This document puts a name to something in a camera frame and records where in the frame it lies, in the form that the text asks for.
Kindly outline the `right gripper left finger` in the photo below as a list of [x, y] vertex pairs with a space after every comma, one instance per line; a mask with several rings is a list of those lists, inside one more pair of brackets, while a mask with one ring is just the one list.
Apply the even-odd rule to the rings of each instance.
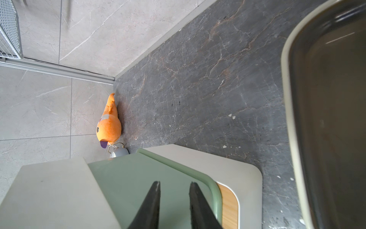
[[158, 229], [160, 215], [161, 185], [155, 181], [128, 229]]

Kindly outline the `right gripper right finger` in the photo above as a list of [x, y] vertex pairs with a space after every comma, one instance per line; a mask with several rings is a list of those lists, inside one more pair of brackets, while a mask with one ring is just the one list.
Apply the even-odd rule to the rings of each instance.
[[190, 184], [189, 198], [192, 229], [223, 229], [195, 182]]

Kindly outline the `green tissue box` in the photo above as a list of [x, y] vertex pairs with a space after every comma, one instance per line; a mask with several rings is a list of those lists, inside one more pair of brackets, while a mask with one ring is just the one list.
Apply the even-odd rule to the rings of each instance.
[[142, 148], [88, 166], [123, 229], [131, 224], [155, 181], [161, 184], [160, 229], [191, 227], [192, 182], [198, 184], [213, 215], [222, 223], [221, 191], [211, 177], [195, 169]]

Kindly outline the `large bamboo lid tissue box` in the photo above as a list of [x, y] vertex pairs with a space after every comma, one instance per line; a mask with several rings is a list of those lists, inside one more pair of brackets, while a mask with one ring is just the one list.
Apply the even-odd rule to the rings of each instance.
[[262, 227], [263, 177], [257, 167], [173, 144], [148, 151], [200, 171], [217, 183], [223, 199], [223, 228]]

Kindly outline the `small bamboo lid tissue box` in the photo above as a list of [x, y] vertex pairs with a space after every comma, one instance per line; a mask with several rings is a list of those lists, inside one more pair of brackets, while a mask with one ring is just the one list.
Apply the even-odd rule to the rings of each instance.
[[82, 157], [23, 166], [1, 203], [2, 229], [119, 229]]

